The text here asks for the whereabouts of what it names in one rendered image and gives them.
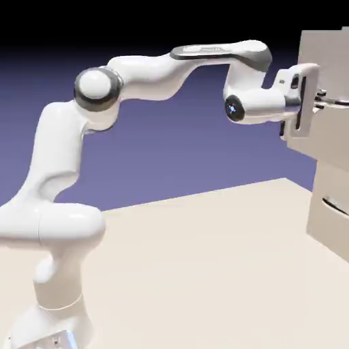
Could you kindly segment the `thin dark metal handle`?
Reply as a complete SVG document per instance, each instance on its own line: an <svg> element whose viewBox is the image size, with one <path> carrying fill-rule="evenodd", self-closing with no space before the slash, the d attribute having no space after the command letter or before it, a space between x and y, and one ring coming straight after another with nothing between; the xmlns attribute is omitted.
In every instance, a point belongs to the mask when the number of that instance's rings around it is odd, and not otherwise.
<svg viewBox="0 0 349 349"><path fill-rule="evenodd" d="M328 99L328 98L316 98L316 102L319 104L327 105L327 106L349 108L349 101L348 100L334 100L334 99Z"/></svg>

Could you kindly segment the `beige cabinet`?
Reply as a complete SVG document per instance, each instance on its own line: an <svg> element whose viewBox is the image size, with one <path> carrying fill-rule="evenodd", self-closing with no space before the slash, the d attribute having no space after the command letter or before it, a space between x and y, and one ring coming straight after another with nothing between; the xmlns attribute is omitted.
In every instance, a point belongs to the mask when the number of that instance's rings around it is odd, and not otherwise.
<svg viewBox="0 0 349 349"><path fill-rule="evenodd" d="M318 86L326 98L349 101L349 27L334 31L303 31L299 62L320 66Z"/></svg>

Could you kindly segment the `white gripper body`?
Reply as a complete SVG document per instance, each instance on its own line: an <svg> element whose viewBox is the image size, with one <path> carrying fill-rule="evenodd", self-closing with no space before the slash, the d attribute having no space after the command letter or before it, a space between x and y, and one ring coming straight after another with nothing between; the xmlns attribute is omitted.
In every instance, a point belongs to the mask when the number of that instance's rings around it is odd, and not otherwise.
<svg viewBox="0 0 349 349"><path fill-rule="evenodd" d="M290 120L289 134L290 137L308 137L314 115L320 66L315 63L302 63L290 69L299 76L297 93L301 105L297 115Z"/></svg>

